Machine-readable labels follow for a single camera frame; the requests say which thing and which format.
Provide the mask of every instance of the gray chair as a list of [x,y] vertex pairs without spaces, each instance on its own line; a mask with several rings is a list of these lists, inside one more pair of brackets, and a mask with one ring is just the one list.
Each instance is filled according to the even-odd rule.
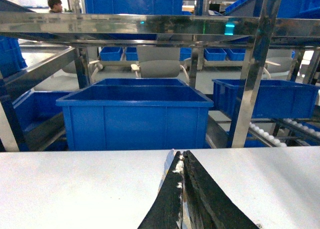
[[183,69],[180,65],[180,48],[137,47],[139,66],[131,65],[133,71],[139,70],[142,78],[175,78]]

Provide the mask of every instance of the white surface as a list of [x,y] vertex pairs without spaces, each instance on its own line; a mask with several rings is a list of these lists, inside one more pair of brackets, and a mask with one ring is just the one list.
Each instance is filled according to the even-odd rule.
[[[157,196],[168,152],[0,153],[0,228],[135,229]],[[264,229],[320,228],[320,147],[192,152]]]

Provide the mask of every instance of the stainless steel shelf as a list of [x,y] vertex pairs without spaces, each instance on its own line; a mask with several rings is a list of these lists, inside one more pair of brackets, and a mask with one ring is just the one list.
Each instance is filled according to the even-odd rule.
[[73,47],[45,45],[43,50],[41,46],[37,47],[37,45],[21,47],[22,53],[35,53],[35,50],[37,54],[43,54],[44,60],[31,64],[18,73],[3,79],[6,90],[13,101],[75,59]]
[[[0,12],[0,34],[73,46],[247,47],[247,41],[234,40],[255,36],[258,22],[257,17]],[[233,35],[225,35],[226,25],[234,26]],[[117,40],[110,34],[170,34],[172,38]],[[319,38],[318,19],[278,18],[271,47],[317,47]]]

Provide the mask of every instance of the man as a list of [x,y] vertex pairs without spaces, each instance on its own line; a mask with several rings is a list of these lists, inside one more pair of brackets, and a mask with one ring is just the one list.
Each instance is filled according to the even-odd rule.
[[50,7],[49,13],[62,13],[61,0],[48,0],[48,6]]

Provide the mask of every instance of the blue plastic bin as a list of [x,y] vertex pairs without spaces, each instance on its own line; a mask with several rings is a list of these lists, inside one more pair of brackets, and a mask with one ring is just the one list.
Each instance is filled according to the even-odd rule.
[[0,72],[9,77],[27,66],[18,39],[0,36]]
[[93,85],[56,101],[71,151],[203,148],[213,102],[189,86]]
[[187,86],[180,79],[173,78],[106,78],[94,85],[103,86]]
[[[232,117],[240,80],[213,79],[214,109]],[[310,118],[319,87],[285,80],[262,80],[252,118]]]
[[[225,9],[227,16],[252,17],[255,0],[238,0]],[[320,18],[320,0],[281,0],[279,18]]]
[[128,47],[125,51],[127,61],[138,61],[138,53],[136,47]]
[[0,52],[0,71],[4,78],[17,73],[26,66],[19,47]]
[[191,48],[181,48],[180,49],[180,61],[184,61],[185,59],[191,58]]
[[86,13],[181,15],[183,0],[84,0]]
[[206,48],[204,50],[204,58],[207,61],[224,61],[227,53],[221,48]]
[[56,100],[68,95],[67,91],[26,92],[13,102],[23,132],[30,132],[46,120],[62,112]]
[[224,49],[231,61],[243,61],[246,49]]
[[101,61],[120,61],[122,47],[104,47],[100,52]]

